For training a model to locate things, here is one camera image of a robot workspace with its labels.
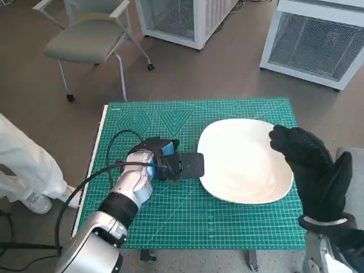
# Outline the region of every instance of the air conditioner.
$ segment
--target air conditioner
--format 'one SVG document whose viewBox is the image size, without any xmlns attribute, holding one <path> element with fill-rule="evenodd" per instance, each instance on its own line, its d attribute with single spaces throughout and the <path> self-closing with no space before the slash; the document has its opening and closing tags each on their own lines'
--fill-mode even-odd
<svg viewBox="0 0 364 273">
<path fill-rule="evenodd" d="M 144 35 L 202 49 L 238 0 L 135 0 Z"/>
<path fill-rule="evenodd" d="M 280 0 L 260 67 L 339 91 L 364 62 L 363 47 L 363 0 Z"/>
</svg>

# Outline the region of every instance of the grid lines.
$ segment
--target grid lines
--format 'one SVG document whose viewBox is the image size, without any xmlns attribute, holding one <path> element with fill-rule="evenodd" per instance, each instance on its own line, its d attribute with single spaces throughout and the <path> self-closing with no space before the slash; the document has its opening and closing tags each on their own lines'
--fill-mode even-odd
<svg viewBox="0 0 364 273">
<path fill-rule="evenodd" d="M 109 141 L 121 129 L 143 131 L 142 137 L 179 139 L 181 152 L 197 151 L 207 125 L 227 118 L 254 118 L 296 126 L 289 99 L 154 101 L 111 103 L 102 128 L 93 172 L 105 166 Z M 138 144 L 131 134 L 118 138 L 110 162 L 125 159 Z M 112 171 L 114 181 L 120 170 Z M 266 205 L 241 205 L 218 200 L 199 179 L 177 185 L 153 180 L 153 194 L 129 228 L 125 248 L 139 249 L 303 249 L 304 230 L 297 218 L 301 203 L 292 189 L 283 199 Z M 80 223 L 98 208 L 109 191 L 104 173 L 89 183 Z"/>
</svg>

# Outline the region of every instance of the person's leg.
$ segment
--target person's leg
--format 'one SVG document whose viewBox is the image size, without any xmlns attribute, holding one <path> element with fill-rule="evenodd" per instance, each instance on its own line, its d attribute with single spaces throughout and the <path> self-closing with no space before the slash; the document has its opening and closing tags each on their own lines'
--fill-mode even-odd
<svg viewBox="0 0 364 273">
<path fill-rule="evenodd" d="M 7 197 L 10 202 L 20 201 L 31 211 L 47 213 L 52 203 L 47 196 L 31 189 L 17 176 L 7 176 L 0 171 L 0 198 Z"/>
<path fill-rule="evenodd" d="M 73 187 L 63 180 L 54 158 L 0 114 L 0 164 L 11 169 L 30 188 L 65 201 Z M 70 206 L 77 207 L 80 195 Z"/>
</svg>

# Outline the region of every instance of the white lab coat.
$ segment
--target white lab coat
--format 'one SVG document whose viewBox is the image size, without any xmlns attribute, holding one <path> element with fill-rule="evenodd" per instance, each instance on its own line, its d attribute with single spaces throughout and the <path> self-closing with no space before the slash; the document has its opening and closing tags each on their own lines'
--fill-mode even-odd
<svg viewBox="0 0 364 273">
<path fill-rule="evenodd" d="M 60 198 L 66 190 L 67 183 L 54 158 L 2 114 L 0 164 L 11 169 L 20 179 L 20 183 L 15 183 L 14 177 L 0 172 L 0 198 L 7 196 L 11 202 L 20 200 L 30 189 L 50 198 Z"/>
</svg>

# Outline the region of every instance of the white bowl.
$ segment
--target white bowl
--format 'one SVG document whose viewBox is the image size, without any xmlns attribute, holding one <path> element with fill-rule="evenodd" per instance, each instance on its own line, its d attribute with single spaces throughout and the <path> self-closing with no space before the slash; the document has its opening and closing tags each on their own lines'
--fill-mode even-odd
<svg viewBox="0 0 364 273">
<path fill-rule="evenodd" d="M 204 155 L 204 188 L 240 204 L 265 204 L 283 198 L 293 173 L 284 156 L 270 147 L 273 125 L 254 119 L 224 119 L 202 132 L 197 151 Z"/>
</svg>

